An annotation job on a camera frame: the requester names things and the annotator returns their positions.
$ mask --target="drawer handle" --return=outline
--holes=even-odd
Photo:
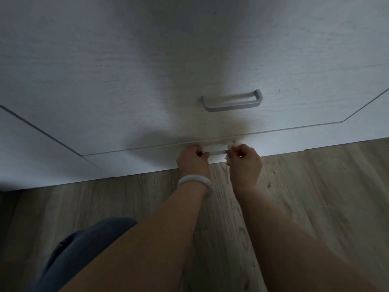
[[[204,109],[207,112],[222,112],[222,111],[230,111],[230,110],[238,110],[241,108],[251,108],[251,107],[257,107],[260,105],[262,101],[262,93],[259,89],[256,89],[254,91],[254,95],[256,100],[250,100],[250,101],[245,101],[245,102],[238,102],[238,103],[227,103],[225,105],[219,105],[219,106],[214,106],[214,107],[209,107],[209,98],[206,96],[202,96],[203,100],[203,106]]]

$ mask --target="bracelet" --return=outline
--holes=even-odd
[[[200,183],[203,183],[206,186],[208,186],[208,193],[211,193],[211,191],[212,191],[211,180],[209,180],[207,177],[197,175],[197,174],[191,174],[191,175],[187,175],[187,176],[182,177],[180,180],[178,180],[177,188],[179,188],[185,182],[188,182],[188,181],[198,181]]]

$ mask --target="wooden floor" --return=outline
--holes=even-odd
[[[389,138],[263,157],[258,186],[296,223],[389,291]],[[185,291],[265,291],[225,163],[202,205]],[[104,217],[148,215],[176,189],[162,171],[24,191],[0,261],[0,290],[31,286],[56,244]]]

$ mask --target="forearm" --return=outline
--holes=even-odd
[[[256,188],[235,191],[269,291],[377,291]]]
[[[207,187],[182,185],[150,217],[97,256],[63,291],[172,291],[181,279]]]

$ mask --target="lower drawer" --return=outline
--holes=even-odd
[[[84,156],[113,176],[177,168],[179,153],[199,143],[203,151],[226,150],[233,141],[254,147],[261,156],[302,151],[315,147],[389,137],[389,92],[384,93],[342,123],[218,138],[203,142],[145,147]],[[226,155],[214,155],[210,163],[224,162]]]

